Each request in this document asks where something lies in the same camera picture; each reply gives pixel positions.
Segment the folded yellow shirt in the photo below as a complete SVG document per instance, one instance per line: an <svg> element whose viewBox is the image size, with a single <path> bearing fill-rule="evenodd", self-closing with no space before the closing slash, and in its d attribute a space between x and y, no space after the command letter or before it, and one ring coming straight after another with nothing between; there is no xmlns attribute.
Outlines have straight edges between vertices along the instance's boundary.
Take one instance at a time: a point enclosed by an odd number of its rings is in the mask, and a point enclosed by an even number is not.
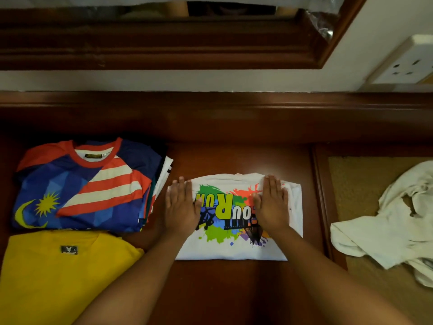
<svg viewBox="0 0 433 325"><path fill-rule="evenodd" d="M69 325L142 255L99 231L11 236L0 276L0 324Z"/></svg>

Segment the finger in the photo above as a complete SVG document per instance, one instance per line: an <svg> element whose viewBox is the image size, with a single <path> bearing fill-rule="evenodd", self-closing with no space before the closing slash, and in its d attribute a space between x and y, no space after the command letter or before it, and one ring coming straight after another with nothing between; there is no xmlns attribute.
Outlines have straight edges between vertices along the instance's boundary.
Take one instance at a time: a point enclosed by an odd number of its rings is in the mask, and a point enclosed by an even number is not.
<svg viewBox="0 0 433 325"><path fill-rule="evenodd" d="M187 183L185 184L185 200L187 202L192 202L192 182L191 182L191 180L188 180Z"/></svg>
<svg viewBox="0 0 433 325"><path fill-rule="evenodd" d="M260 195L257 193L252 194L252 201L254 203L256 210L260 210L260 208L262 207L262 199Z"/></svg>
<svg viewBox="0 0 433 325"><path fill-rule="evenodd" d="M266 175L263 178L263 196L269 196L270 194L271 193L270 193L270 190L269 190L269 176Z"/></svg>
<svg viewBox="0 0 433 325"><path fill-rule="evenodd" d="M271 192L271 196L277 196L277 182L273 175L269 176L269 190Z"/></svg>
<svg viewBox="0 0 433 325"><path fill-rule="evenodd" d="M183 177L179 178L179 191L177 192L177 198L179 201L185 200L185 180Z"/></svg>
<svg viewBox="0 0 433 325"><path fill-rule="evenodd" d="M198 217L200 217L200 210L201 210L201 204L203 203L203 201L201 200L201 198L199 198L198 200L196 200L194 202L194 213L195 215L198 215Z"/></svg>
<svg viewBox="0 0 433 325"><path fill-rule="evenodd" d="M165 192L165 208L169 208L171 206L170 202L170 186L167 187L167 191Z"/></svg>
<svg viewBox="0 0 433 325"><path fill-rule="evenodd" d="M283 197L283 191L281 189L281 180L277 179L276 185L277 185L277 196L282 198Z"/></svg>
<svg viewBox="0 0 433 325"><path fill-rule="evenodd" d="M177 202L177 180L173 180L173 184L170 187L170 201L171 204Z"/></svg>
<svg viewBox="0 0 433 325"><path fill-rule="evenodd" d="M289 205L289 191L287 188L283 188L283 201L284 205Z"/></svg>

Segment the power socket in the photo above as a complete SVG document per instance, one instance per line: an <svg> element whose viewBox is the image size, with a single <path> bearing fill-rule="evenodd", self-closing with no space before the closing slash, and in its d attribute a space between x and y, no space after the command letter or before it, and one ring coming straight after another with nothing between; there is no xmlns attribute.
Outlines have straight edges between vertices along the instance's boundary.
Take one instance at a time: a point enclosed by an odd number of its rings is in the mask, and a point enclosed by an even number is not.
<svg viewBox="0 0 433 325"><path fill-rule="evenodd" d="M367 84L416 84L433 72L433 35L413 35L367 79Z"/></svg>

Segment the person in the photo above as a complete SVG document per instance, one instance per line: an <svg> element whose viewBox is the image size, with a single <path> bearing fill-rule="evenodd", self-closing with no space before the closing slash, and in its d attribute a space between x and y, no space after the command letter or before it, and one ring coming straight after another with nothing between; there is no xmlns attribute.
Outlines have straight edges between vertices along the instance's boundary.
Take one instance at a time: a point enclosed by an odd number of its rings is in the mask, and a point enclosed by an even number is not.
<svg viewBox="0 0 433 325"><path fill-rule="evenodd" d="M413 325L381 295L358 284L289 227L288 192L265 176L263 195L253 195L259 224L291 262L319 309L333 325ZM194 232L201 201L192 200L191 181L173 181L165 197L165 232L159 242L111 283L74 325L143 325L149 320L177 253Z"/></svg>

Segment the hand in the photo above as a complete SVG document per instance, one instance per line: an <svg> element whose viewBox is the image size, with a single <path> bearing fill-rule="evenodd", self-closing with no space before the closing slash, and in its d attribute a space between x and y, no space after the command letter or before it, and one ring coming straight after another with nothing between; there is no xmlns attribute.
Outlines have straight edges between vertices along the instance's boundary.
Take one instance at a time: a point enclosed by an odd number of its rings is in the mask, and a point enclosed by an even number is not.
<svg viewBox="0 0 433 325"><path fill-rule="evenodd" d="M183 177L179 183L173 180L165 193L165 228L166 233L186 240L195 230L200 220L202 201L192 201L192 183L186 183Z"/></svg>
<svg viewBox="0 0 433 325"><path fill-rule="evenodd" d="M263 195L252 194L258 223L271 236L289 226L289 194L273 175L263 179Z"/></svg>

